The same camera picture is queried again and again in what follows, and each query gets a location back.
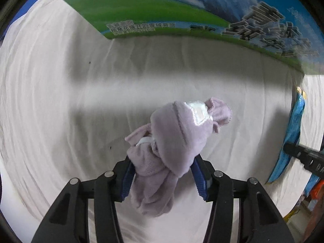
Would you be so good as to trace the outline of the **blue plastic packet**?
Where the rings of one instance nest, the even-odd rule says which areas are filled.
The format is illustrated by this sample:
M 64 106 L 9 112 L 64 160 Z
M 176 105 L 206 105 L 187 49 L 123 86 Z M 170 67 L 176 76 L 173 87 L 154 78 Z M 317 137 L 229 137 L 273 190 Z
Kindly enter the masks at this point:
M 283 150 L 284 145 L 287 143 L 299 144 L 302 116 L 305 108 L 305 97 L 305 92 L 300 87 L 297 87 L 295 103 L 291 109 L 286 134 L 279 152 L 278 160 L 266 183 L 273 183 L 276 181 L 285 171 L 291 160 L 291 155 L 288 155 Z

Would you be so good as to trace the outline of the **lilac socks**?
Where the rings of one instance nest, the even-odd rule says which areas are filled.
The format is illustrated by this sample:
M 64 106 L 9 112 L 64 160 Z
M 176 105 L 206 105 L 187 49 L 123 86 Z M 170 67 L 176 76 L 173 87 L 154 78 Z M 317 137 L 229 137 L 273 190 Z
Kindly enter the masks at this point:
M 138 212 L 158 217 L 170 212 L 178 180 L 208 138 L 230 122 L 232 111 L 217 98 L 175 101 L 155 110 L 150 122 L 130 133 L 127 155 L 135 168 L 131 201 Z

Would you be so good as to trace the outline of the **red snack packet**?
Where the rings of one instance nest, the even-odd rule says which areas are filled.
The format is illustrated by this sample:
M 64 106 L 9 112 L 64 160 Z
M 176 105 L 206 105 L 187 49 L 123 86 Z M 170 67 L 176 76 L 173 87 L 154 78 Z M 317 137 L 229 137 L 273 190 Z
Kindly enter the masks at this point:
M 310 192 L 311 201 L 308 210 L 311 212 L 310 220 L 306 227 L 304 236 L 307 238 L 315 229 L 323 215 L 323 179 L 321 179 Z

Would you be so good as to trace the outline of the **beige table cloth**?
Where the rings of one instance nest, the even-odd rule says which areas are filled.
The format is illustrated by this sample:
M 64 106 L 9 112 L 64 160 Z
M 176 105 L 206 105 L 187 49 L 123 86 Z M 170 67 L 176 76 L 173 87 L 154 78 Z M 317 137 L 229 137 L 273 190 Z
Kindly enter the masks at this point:
M 38 0 L 1 45 L 1 210 L 30 242 L 73 177 L 94 179 L 125 158 L 125 137 L 172 101 L 223 100 L 232 119 L 202 157 L 231 178 L 257 178 L 282 215 L 310 173 L 274 168 L 296 86 L 307 95 L 300 142 L 319 150 L 323 76 L 231 43 L 195 37 L 108 40 L 63 0 Z

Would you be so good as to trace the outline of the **open cardboard box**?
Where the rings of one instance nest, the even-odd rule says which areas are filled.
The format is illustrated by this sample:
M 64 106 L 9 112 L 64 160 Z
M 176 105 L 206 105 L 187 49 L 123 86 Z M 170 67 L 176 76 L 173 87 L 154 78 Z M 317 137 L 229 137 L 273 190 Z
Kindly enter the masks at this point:
M 1 33 L 37 0 L 1 0 Z M 186 35 L 268 54 L 323 74 L 323 17 L 306 0 L 64 0 L 108 39 Z

